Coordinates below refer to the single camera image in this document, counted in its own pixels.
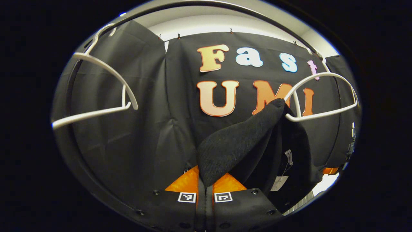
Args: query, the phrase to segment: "blue letter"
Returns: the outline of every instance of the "blue letter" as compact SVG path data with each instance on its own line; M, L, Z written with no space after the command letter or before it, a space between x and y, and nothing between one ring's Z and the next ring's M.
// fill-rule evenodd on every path
M295 73L297 71L296 59L287 53L281 53L279 55L282 63L282 67L286 72Z

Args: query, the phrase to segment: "orange letter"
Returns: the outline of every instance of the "orange letter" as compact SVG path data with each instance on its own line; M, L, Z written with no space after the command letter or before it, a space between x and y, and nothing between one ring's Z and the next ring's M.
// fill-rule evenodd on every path
M256 109L252 112L253 115L259 113L263 108L269 104L269 102L283 98L288 94L288 92L292 89L292 86L289 84L281 84L279 86L278 92L276 95L273 93L272 88L270 87L269 82L264 80L257 80L253 82L253 86L257 88L257 103ZM290 97L286 101L286 104L290 107Z
M305 93L305 111L303 111L303 116L312 115L312 102L313 102L313 95L315 94L311 89L304 89L303 92Z
M216 59L218 59L220 62L223 62L225 60L225 54L222 51L229 51L229 48L224 45L215 45L215 46L210 46L210 47L201 47L197 50L200 52L202 56L202 67L200 67L200 71L202 73L205 72L210 72L210 71L216 71L219 70L222 65L216 63Z
M216 117L224 117L231 114L236 104L236 88L239 82L235 80L226 80L222 82L226 88L226 104L224 107L216 107L213 104L213 89L216 87L214 81L201 81L197 84L200 90L200 108L206 114Z

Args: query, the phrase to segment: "screw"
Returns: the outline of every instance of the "screw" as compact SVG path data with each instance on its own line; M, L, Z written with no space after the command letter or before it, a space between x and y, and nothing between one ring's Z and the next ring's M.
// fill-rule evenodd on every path
M267 212L268 215L272 215L276 212L276 209L271 209Z
M138 209L138 210L136 210L136 213L138 214L138 215L140 215L140 216L144 216L144 212L143 211L141 211L140 209Z
M180 223L179 226L182 227L183 229L189 229L190 228L189 223Z
M222 229L226 229L226 228L230 227L230 224L229 223L222 223L219 227L222 228Z

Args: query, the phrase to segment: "white plastic hanger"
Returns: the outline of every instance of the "white plastic hanger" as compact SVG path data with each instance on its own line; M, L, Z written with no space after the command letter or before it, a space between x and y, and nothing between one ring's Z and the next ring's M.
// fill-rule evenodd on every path
M302 116L301 112L300 112L300 104L299 104L299 100L297 98L297 93L296 90L302 86L303 84L305 84L306 82L314 79L315 77L321 77L321 76L329 76L329 77L338 77L342 80L344 80L346 83L348 83L348 85L351 87L352 90L352 96L353 96L353 101L354 104L347 106L347 107L343 107L341 109L336 109L336 110L332 110L332 111L328 111L328 112L324 112L324 113L318 113L318 114L313 114L313 115L308 115L308 116ZM339 114L342 113L346 110L352 109L355 106L358 105L358 96L355 93L355 90L353 89L352 85L348 82L348 80L346 80L343 76L338 75L336 73L331 73L331 72L324 72L324 73L317 73L311 76L306 77L305 79L299 81L289 92L288 94L284 97L284 99L288 99L291 95L293 94L293 99L295 100L295 106L296 106L296 112L297 112L297 117L293 117L290 114L286 114L285 117L287 119L289 119L292 122L301 122L301 121L305 121L305 120L310 120L310 119L315 119L315 118L322 118L322 117L327 117L327 116L331 116L334 114Z
M104 27L102 27L93 37L93 42L90 45L90 47L84 52L75 52L73 54L73 58L77 58L77 59L82 59L85 61L89 61L93 64L96 64L102 68L104 68L105 70L107 70L108 72L110 72L112 75L114 75L122 84L123 84L123 89L122 89L122 106L121 107L115 107L115 108L110 108L110 109L102 109L102 110L97 110L97 111L91 111L91 112L87 112L87 113L82 113L82 114L77 114L77 115L73 115L73 116L69 116L69 117L65 117L59 120L56 120L52 123L52 127L53 130L60 128L64 125L68 125L70 123L74 123L77 121L81 121L87 118L93 118L96 116L100 116L100 115L104 115L104 114L110 114L110 113L115 113L115 112L119 112L119 111L123 111L123 110L127 110L130 105L133 106L133 109L137 110L138 106L137 106L137 101L136 98L132 92L132 90L130 89L129 85L126 83L126 81L123 79L123 77L116 72L116 70L114 70L112 67L110 67L108 64L106 64L105 62L97 59L96 57L93 57L91 55L89 55L90 51L93 49L93 47L96 45L97 40L99 39L99 36L101 34L101 32L103 30L105 30L106 28L112 26L114 24L108 24ZM131 102L128 102L126 105L126 92L127 95L130 98Z

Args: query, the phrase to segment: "clothing tag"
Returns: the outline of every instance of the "clothing tag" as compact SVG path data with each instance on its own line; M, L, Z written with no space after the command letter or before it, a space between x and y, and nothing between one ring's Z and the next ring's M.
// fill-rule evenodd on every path
M286 180L288 179L288 175L285 176L277 176L275 183L273 183L272 188L270 189L270 191L278 191L279 189L281 189L281 187L283 186L283 184L286 182Z
M289 150L287 150L286 152L285 152L285 155L288 157L288 163L290 164L290 165L292 165L293 164L293 162L292 162L292 151L289 149Z

